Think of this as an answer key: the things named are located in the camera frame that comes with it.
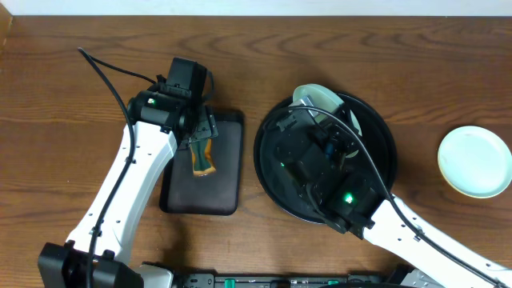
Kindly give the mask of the orange green scrub sponge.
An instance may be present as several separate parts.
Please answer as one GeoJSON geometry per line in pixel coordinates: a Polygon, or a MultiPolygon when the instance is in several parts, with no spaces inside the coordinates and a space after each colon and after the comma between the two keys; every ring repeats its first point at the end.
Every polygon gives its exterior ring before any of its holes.
{"type": "Polygon", "coordinates": [[[190,144],[193,174],[196,177],[206,176],[216,171],[211,156],[212,140],[205,139],[190,144]]]}

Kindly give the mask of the mint plate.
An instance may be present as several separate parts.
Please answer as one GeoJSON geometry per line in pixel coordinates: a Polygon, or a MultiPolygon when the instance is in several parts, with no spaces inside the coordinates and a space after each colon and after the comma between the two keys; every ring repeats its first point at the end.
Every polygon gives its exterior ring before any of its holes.
{"type": "MultiPolygon", "coordinates": [[[[348,105],[345,105],[345,102],[339,96],[337,96],[335,92],[319,84],[306,84],[297,87],[293,92],[292,101],[294,98],[300,98],[301,96],[305,95],[310,95],[315,104],[315,108],[323,109],[332,114],[339,110],[339,108],[348,108],[348,105]]],[[[315,118],[312,118],[312,121],[314,121],[315,124],[320,124],[324,122],[324,120],[327,121],[327,119],[328,117],[326,115],[320,114],[318,112],[318,115],[315,118]]],[[[351,109],[348,109],[347,121],[352,125],[353,128],[355,128],[355,132],[357,132],[358,136],[362,136],[362,130],[358,119],[351,109]]],[[[358,150],[355,150],[354,152],[347,153],[347,157],[354,158],[357,154],[358,150]]]]}
{"type": "Polygon", "coordinates": [[[492,198],[511,184],[511,150],[494,132],[480,126],[460,126],[440,142],[438,168],[457,192],[472,198],[492,198]]]}

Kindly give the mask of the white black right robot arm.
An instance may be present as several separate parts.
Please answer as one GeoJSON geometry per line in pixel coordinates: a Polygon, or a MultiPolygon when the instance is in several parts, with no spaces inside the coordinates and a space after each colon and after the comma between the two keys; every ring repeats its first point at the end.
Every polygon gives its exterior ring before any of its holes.
{"type": "Polygon", "coordinates": [[[312,106],[288,106],[269,113],[267,120],[295,110],[316,111],[337,122],[358,145],[374,174],[374,182],[384,193],[371,218],[376,221],[363,232],[364,239],[380,246],[430,276],[444,287],[510,287],[511,270],[497,265],[453,240],[413,212],[386,188],[376,165],[358,135],[336,116],[312,106]]]}

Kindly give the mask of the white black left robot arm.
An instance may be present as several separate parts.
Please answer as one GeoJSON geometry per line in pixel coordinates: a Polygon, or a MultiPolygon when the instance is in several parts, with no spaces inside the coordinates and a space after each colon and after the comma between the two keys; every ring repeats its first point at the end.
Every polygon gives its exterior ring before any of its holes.
{"type": "Polygon", "coordinates": [[[129,266],[135,232],[156,181],[184,142],[216,133],[206,97],[143,90],[123,106],[127,123],[115,160],[90,208],[62,245],[38,256],[46,287],[170,287],[174,273],[155,263],[129,266]]]}

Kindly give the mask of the round black serving tray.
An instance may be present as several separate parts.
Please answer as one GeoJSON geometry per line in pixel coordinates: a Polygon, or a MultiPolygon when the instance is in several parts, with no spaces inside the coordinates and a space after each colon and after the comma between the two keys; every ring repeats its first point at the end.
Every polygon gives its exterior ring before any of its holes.
{"type": "MultiPolygon", "coordinates": [[[[398,155],[393,135],[378,112],[368,103],[351,94],[338,92],[337,96],[347,102],[362,128],[362,140],[384,181],[391,189],[397,175],[398,155]]],[[[306,222],[322,224],[321,220],[295,193],[295,188],[285,181],[282,175],[273,176],[270,169],[275,164],[274,157],[262,151],[266,138],[265,118],[258,128],[254,140],[254,168],[264,191],[285,212],[306,222]]]]}

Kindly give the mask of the dark rectangular sponge tray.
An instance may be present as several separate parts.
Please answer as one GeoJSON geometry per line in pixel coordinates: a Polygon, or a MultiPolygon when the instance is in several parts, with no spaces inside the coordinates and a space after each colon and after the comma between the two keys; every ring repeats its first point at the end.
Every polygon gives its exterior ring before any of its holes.
{"type": "Polygon", "coordinates": [[[211,155],[216,171],[193,175],[192,153],[183,143],[163,173],[159,207],[170,214],[227,216],[238,205],[244,116],[240,110],[214,112],[218,136],[212,139],[211,155]]]}

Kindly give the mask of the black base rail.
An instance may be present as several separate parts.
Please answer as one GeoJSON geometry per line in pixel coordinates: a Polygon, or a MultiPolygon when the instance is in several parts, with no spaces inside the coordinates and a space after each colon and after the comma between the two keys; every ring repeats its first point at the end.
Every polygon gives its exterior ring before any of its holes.
{"type": "Polygon", "coordinates": [[[241,276],[213,274],[177,275],[170,284],[171,288],[308,288],[323,287],[342,283],[354,284],[393,284],[415,288],[442,287],[441,284],[419,270],[394,272],[389,277],[377,275],[345,275],[331,277],[307,276],[241,276]]]}

